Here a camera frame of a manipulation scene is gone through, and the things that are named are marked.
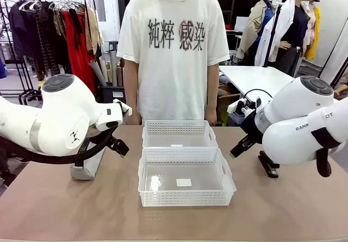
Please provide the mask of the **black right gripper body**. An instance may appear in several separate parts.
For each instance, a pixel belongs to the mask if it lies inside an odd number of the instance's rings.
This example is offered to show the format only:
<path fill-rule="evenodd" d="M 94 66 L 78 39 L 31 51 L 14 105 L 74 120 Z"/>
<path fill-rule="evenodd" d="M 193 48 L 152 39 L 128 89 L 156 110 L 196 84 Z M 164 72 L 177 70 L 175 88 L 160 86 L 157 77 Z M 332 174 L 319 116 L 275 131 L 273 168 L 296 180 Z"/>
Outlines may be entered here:
<path fill-rule="evenodd" d="M 244 121 L 241 124 L 242 130 L 247 134 L 247 138 L 250 142 L 262 143 L 263 133 L 257 128 L 255 123 L 256 111 L 254 110 L 248 116 L 245 116 Z"/>

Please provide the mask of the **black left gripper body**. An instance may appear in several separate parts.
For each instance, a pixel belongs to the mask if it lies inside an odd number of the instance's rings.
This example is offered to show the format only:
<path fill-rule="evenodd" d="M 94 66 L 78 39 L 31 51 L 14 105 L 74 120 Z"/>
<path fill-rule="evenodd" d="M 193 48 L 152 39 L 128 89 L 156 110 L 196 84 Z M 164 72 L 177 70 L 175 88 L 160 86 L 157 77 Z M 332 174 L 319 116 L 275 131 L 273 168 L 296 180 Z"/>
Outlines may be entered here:
<path fill-rule="evenodd" d="M 94 144 L 107 144 L 113 137 L 113 132 L 116 130 L 115 127 L 107 129 L 103 132 L 98 133 L 96 136 L 91 137 L 91 142 Z"/>

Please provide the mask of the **person's right hand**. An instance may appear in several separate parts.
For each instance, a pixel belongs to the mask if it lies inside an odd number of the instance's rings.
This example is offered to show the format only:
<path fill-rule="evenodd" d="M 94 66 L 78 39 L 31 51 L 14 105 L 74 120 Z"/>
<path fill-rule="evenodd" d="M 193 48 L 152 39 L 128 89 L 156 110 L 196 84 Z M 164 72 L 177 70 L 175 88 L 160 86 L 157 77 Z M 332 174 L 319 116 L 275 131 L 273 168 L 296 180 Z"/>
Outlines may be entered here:
<path fill-rule="evenodd" d="M 126 124 L 127 125 L 141 125 L 142 118 L 139 114 L 132 114 L 131 116 L 127 117 Z"/>

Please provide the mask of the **person's left hand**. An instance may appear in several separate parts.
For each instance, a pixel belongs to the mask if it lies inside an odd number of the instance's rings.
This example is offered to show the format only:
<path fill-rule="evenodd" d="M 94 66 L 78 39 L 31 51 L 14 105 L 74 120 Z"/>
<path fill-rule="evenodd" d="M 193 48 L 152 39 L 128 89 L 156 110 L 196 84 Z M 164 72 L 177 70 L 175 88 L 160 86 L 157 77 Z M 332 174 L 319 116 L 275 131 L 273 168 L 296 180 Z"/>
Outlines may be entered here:
<path fill-rule="evenodd" d="M 209 125 L 214 127 L 217 124 L 217 114 L 215 110 L 208 111 L 206 110 L 204 114 L 204 119 L 208 121 Z"/>

